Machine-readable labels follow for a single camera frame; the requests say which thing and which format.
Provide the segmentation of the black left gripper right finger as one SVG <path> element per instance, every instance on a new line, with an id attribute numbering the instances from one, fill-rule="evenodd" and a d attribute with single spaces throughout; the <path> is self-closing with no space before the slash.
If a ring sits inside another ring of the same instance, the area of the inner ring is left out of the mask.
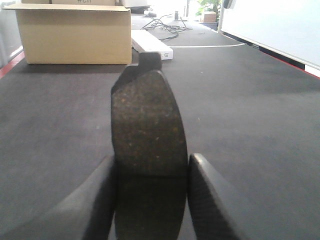
<path id="1" fill-rule="evenodd" d="M 205 171 L 209 162 L 200 153 L 189 156 L 187 199 L 198 240 L 249 240 L 227 212 L 213 181 Z"/>

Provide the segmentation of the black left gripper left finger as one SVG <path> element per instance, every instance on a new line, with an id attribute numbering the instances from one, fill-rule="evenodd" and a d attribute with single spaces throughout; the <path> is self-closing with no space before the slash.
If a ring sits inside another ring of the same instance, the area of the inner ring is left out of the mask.
<path id="1" fill-rule="evenodd" d="M 105 157 L 89 177 L 57 205 L 3 234 L 2 240 L 106 240 L 112 226 L 117 167 Z"/>

